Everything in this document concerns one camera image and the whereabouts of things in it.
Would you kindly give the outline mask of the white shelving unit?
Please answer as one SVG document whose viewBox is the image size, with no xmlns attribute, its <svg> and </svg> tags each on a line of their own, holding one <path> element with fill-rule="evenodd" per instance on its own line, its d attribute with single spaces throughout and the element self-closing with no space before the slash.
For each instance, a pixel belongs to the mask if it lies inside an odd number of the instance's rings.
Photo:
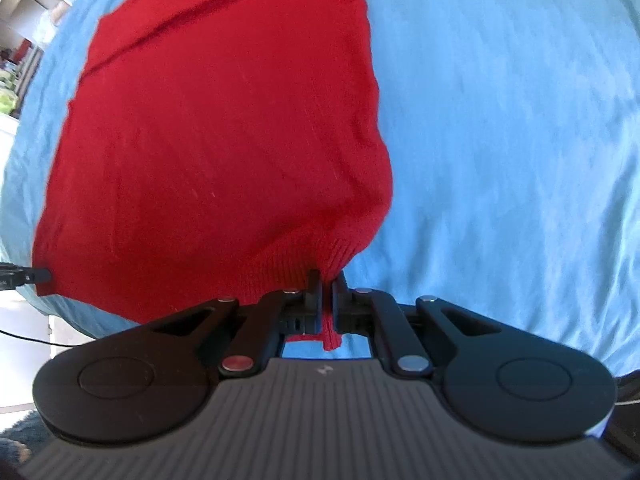
<svg viewBox="0 0 640 480">
<path fill-rule="evenodd" d="M 75 0 L 1 0 L 1 111 L 17 118 L 62 18 Z"/>
</svg>

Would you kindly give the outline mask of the red knit sweater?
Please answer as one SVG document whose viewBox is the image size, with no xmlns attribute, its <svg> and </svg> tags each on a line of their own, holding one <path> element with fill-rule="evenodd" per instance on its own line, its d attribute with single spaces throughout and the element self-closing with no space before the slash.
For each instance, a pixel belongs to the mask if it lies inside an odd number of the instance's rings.
<svg viewBox="0 0 640 480">
<path fill-rule="evenodd" d="M 366 0 L 126 0 L 68 107 L 37 292 L 144 324 L 332 280 L 392 188 Z"/>
</svg>

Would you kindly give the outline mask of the dark fluffy rug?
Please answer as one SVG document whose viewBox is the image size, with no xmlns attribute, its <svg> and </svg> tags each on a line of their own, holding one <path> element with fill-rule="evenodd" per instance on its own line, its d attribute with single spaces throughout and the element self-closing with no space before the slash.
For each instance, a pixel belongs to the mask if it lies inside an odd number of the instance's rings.
<svg viewBox="0 0 640 480">
<path fill-rule="evenodd" d="M 38 454 L 53 438 L 37 411 L 1 431 L 1 478 L 23 479 L 18 472 L 24 463 Z"/>
</svg>

